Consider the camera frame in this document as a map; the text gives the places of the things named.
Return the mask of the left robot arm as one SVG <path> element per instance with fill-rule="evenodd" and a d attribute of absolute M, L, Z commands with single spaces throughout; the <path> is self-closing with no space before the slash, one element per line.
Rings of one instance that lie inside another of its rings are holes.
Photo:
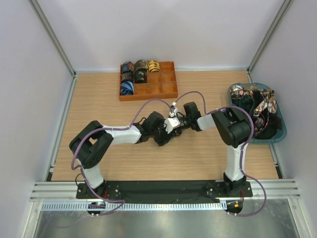
<path fill-rule="evenodd" d="M 88 193 L 93 198 L 100 198 L 106 190 L 100 162 L 110 146 L 143 143 L 149 138 L 155 139 L 162 146 L 179 126 L 180 120 L 177 117 L 165 119 L 158 112 L 152 112 L 142 123 L 134 122 L 126 127 L 108 127 L 94 120 L 69 143 L 74 156 L 72 169 L 76 169 L 74 163 L 78 160 Z"/>

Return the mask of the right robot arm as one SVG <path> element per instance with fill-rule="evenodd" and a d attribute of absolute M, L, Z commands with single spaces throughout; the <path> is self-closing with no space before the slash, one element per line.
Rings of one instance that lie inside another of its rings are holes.
<path fill-rule="evenodd" d="M 244 172 L 245 153 L 254 134 L 250 115 L 242 108 L 230 105 L 201 115 L 196 103 L 183 105 L 185 115 L 180 128 L 190 127 L 204 131 L 215 127 L 227 146 L 227 165 L 223 173 L 222 187 L 225 194 L 235 196 L 246 187 L 247 175 Z"/>

